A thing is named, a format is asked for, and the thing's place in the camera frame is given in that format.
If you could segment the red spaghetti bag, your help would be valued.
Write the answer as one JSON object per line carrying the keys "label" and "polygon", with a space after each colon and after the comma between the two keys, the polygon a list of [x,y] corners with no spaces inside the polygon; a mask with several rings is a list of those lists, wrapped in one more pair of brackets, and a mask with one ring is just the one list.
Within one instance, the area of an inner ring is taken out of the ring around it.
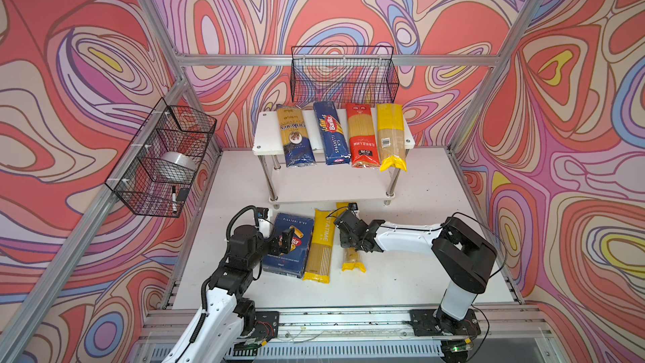
{"label": "red spaghetti bag", "polygon": [[366,104],[345,104],[352,167],[381,166],[371,107]]}

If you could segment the blue Barilla spaghetti box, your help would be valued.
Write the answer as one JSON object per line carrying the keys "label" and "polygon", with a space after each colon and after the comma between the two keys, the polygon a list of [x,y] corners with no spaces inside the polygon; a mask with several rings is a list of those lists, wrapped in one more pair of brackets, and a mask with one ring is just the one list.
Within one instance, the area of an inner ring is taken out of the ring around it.
{"label": "blue Barilla spaghetti box", "polygon": [[351,154],[334,103],[315,102],[313,111],[321,134],[326,164],[328,166],[349,164]]}

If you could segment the dark blue spaghetti bag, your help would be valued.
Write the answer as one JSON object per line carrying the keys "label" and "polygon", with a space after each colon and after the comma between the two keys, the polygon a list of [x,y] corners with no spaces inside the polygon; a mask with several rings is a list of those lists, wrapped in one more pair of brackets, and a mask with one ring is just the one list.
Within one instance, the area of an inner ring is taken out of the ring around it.
{"label": "dark blue spaghetti bag", "polygon": [[302,110],[280,107],[276,112],[287,167],[314,165],[316,161]]}

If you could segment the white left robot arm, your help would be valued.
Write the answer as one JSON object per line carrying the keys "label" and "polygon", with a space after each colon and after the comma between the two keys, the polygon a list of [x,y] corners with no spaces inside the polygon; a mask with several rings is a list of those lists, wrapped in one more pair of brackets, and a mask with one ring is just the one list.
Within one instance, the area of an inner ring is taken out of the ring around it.
{"label": "white left robot arm", "polygon": [[268,208],[246,206],[228,222],[226,249],[200,287],[200,309],[164,358],[165,362],[220,362],[229,351],[258,351],[277,336],[277,324],[256,316],[245,297],[258,280],[263,260],[292,249],[294,226],[277,233]]}

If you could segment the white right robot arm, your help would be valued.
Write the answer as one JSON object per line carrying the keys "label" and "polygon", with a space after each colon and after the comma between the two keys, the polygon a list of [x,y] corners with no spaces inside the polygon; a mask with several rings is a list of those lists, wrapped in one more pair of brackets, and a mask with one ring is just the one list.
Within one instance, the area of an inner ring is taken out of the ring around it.
{"label": "white right robot arm", "polygon": [[436,225],[397,225],[382,219],[366,223],[349,207],[334,217],[334,225],[345,249],[434,256],[450,279],[434,317],[457,324],[485,292],[497,261],[495,246],[458,216],[456,212]]}

